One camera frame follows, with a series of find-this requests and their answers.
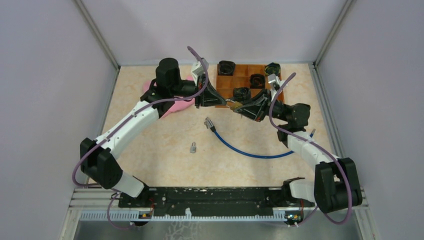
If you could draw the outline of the brass padlock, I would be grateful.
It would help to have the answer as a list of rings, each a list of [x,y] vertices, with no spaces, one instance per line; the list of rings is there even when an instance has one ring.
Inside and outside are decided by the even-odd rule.
[[[225,101],[226,101],[225,106],[231,109],[233,112],[235,111],[235,109],[243,106],[241,102],[235,101],[233,99],[226,99]]]

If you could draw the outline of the grey combination lock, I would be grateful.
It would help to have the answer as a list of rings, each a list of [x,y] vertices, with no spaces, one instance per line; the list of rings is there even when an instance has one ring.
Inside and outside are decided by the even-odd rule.
[[[192,143],[191,143],[191,145],[190,145],[189,152],[190,152],[191,154],[194,154],[194,153],[196,153],[196,150],[197,150],[196,143],[195,143],[195,142],[192,142]]]

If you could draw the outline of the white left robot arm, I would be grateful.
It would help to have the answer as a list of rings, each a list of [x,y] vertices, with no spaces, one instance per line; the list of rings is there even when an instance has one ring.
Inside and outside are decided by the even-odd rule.
[[[192,80],[182,79],[179,63],[164,58],[155,70],[155,78],[134,108],[115,126],[96,139],[80,143],[80,170],[104,189],[130,196],[138,207],[149,203],[147,185],[122,170],[117,160],[134,138],[163,117],[177,102],[205,97],[211,89],[209,64],[199,58],[191,67]]]

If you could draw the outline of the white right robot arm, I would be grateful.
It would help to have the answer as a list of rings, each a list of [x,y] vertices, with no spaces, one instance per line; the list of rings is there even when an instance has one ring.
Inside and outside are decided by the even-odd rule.
[[[316,203],[320,210],[331,213],[349,206],[363,203],[363,195],[357,169],[350,158],[328,155],[317,147],[316,141],[306,132],[309,124],[310,105],[296,103],[287,105],[276,100],[273,108],[271,92],[261,90],[254,97],[250,90],[242,87],[233,90],[233,106],[231,109],[256,122],[265,116],[283,120],[277,137],[288,149],[301,156],[313,169],[314,180],[303,177],[284,181],[281,199],[287,206],[295,206],[301,199]]]

